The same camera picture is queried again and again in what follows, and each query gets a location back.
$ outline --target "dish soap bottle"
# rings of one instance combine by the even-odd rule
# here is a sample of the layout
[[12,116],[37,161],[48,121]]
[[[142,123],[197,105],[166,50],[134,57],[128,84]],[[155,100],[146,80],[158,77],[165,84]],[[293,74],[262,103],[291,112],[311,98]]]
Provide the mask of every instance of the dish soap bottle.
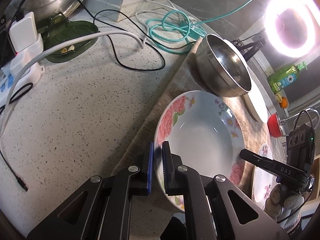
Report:
[[297,66],[294,64],[289,64],[278,69],[267,78],[271,90],[274,93],[277,93],[292,84],[297,80],[297,78],[299,77],[299,72],[303,68],[307,69],[307,65],[304,61],[302,62],[302,64],[298,64]]

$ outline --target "charger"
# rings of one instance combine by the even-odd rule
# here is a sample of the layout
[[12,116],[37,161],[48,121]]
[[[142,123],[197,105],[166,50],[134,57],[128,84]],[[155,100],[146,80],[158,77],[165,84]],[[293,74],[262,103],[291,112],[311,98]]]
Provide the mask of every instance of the charger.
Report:
[[27,13],[20,21],[14,21],[9,36],[16,52],[20,52],[37,40],[37,30],[33,12]]

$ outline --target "speckled countertop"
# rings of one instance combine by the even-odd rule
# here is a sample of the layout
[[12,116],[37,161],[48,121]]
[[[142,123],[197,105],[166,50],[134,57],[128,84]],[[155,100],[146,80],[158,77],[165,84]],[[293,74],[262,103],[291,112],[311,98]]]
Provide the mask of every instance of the speckled countertop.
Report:
[[[92,19],[77,10],[71,20]],[[140,34],[127,20],[118,25]],[[127,36],[112,38],[124,64],[161,65],[152,49],[140,50]],[[0,208],[24,236],[89,177],[110,175],[184,58],[161,53],[165,69],[130,71],[116,63],[109,40],[101,37],[71,61],[40,62],[45,73],[17,102],[1,137],[4,155],[29,190],[0,161]]]

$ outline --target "floral plate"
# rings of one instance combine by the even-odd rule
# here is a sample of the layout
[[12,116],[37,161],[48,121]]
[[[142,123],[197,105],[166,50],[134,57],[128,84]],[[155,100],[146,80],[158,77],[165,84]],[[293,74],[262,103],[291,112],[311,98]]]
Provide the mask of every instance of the floral plate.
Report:
[[[271,149],[266,143],[261,145],[258,155],[273,159]],[[252,201],[261,209],[264,209],[266,200],[270,195],[273,177],[272,174],[255,167],[252,183]]]
[[[236,117],[217,96],[189,91],[177,96],[162,113],[154,137],[154,166],[164,192],[163,141],[169,141],[171,152],[201,175],[213,178],[224,174],[239,185],[244,170],[239,157],[244,138]],[[167,198],[184,211],[183,196]]]

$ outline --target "white power adapter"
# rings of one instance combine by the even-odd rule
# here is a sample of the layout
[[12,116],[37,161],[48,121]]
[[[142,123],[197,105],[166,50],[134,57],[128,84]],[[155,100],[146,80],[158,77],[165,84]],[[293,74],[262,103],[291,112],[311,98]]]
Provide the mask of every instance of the white power adapter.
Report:
[[37,40],[35,43],[26,47],[22,51],[20,51],[10,62],[10,74],[15,78],[20,70],[34,57],[38,56],[43,51],[43,42],[41,38],[41,34],[37,35]]
[[37,40],[37,30],[33,12],[27,13],[23,19],[14,21],[9,36],[16,52],[20,52]]

